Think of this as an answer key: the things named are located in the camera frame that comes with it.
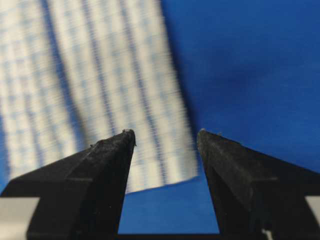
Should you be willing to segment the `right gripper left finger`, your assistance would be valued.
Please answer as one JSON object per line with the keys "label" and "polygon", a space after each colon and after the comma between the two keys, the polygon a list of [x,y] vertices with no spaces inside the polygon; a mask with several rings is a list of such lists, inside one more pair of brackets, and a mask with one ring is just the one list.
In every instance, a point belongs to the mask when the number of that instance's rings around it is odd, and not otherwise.
{"label": "right gripper left finger", "polygon": [[115,239],[135,145],[125,129],[10,180],[0,195],[1,239]]}

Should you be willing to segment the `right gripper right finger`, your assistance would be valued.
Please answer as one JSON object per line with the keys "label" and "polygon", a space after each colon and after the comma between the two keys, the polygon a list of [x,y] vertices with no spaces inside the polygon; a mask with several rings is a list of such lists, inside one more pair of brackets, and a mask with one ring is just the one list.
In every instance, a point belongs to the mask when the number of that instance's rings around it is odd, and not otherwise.
{"label": "right gripper right finger", "polygon": [[200,130],[201,156],[223,240],[317,240],[320,175]]}

